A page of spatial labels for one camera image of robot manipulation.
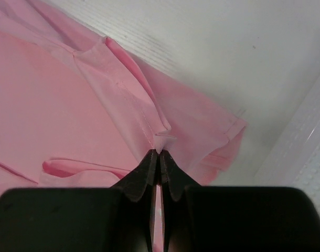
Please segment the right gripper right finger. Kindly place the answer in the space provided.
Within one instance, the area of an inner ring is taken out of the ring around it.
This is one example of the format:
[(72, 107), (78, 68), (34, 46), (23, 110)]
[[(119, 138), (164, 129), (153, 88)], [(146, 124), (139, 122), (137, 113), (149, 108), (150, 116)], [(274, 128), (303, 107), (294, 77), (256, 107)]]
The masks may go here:
[(320, 251), (320, 217), (293, 187), (202, 186), (159, 156), (165, 251)]

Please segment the pink t shirt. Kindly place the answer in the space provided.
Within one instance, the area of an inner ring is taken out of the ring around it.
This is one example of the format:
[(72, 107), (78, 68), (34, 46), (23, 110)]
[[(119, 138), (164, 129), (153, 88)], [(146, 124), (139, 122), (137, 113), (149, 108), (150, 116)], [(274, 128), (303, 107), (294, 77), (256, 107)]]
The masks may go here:
[(41, 1), (0, 1), (0, 197), (108, 188), (157, 152), (153, 250), (164, 250), (159, 156), (208, 184), (246, 124)]

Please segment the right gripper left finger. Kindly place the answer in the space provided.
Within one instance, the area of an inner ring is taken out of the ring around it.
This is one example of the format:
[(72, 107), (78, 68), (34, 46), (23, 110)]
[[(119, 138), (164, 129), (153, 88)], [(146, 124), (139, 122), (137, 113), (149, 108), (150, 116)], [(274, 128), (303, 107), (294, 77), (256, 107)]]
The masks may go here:
[(0, 197), (0, 251), (152, 251), (157, 152), (108, 188), (15, 188)]

